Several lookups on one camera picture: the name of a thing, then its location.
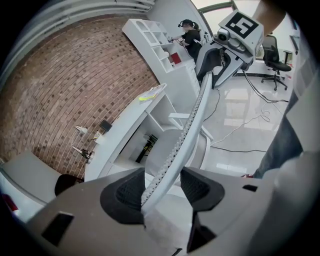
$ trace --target white counter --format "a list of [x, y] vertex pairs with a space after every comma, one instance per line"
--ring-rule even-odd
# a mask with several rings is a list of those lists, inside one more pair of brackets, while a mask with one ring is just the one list
[[143, 121], [154, 134], [159, 135], [170, 128], [166, 118], [175, 112], [164, 90], [150, 101], [139, 101], [137, 96], [113, 122], [111, 129], [102, 135], [102, 139], [99, 138], [102, 142], [95, 146], [92, 161], [85, 165], [84, 180], [87, 182], [106, 176], [121, 150]]

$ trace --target white cabinet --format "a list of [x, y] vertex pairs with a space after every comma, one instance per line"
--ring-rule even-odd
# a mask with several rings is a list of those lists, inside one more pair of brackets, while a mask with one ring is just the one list
[[194, 60], [180, 54], [180, 59], [189, 60], [176, 65], [170, 63], [169, 56], [178, 54], [178, 47], [182, 46], [168, 42], [170, 35], [160, 22], [129, 19], [122, 31], [143, 56], [158, 81], [167, 84], [165, 92], [176, 111], [190, 113], [200, 90]]

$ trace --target office chair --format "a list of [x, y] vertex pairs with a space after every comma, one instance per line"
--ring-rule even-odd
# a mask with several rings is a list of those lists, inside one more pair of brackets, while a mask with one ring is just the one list
[[272, 68], [275, 73], [274, 75], [270, 75], [270, 77], [263, 78], [261, 83], [263, 83], [264, 80], [273, 80], [275, 91], [277, 90], [277, 82], [284, 85], [284, 90], [287, 90], [288, 87], [280, 79], [280, 71], [288, 72], [291, 70], [291, 67], [279, 61], [277, 39], [272, 35], [267, 35], [263, 40], [262, 47], [264, 50], [264, 63], [267, 67]]

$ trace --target white floor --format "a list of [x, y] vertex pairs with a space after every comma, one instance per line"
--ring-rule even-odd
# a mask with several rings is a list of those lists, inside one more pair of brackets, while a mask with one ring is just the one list
[[[288, 89], [278, 83], [277, 91], [274, 91], [275, 84], [272, 81], [261, 83], [260, 77], [249, 77], [253, 85], [270, 100], [289, 100], [292, 92], [292, 84], [285, 79]], [[221, 88], [220, 100], [215, 113], [204, 122], [205, 128], [211, 132], [214, 141], [222, 140], [233, 129], [242, 123], [261, 114], [261, 108], [265, 101], [258, 97], [243, 76], [230, 78]], [[205, 117], [209, 117], [215, 106], [219, 94], [212, 90]], [[261, 116], [253, 119], [248, 124], [235, 130], [231, 135], [221, 142], [214, 144], [214, 147], [224, 148], [231, 151], [266, 151], [272, 142], [283, 112], [286, 109], [286, 102], [277, 102], [275, 105], [266, 104], [263, 107], [270, 122], [265, 121]], [[206, 170], [232, 176], [253, 174], [258, 168], [264, 152], [228, 152], [225, 150], [211, 148]]]

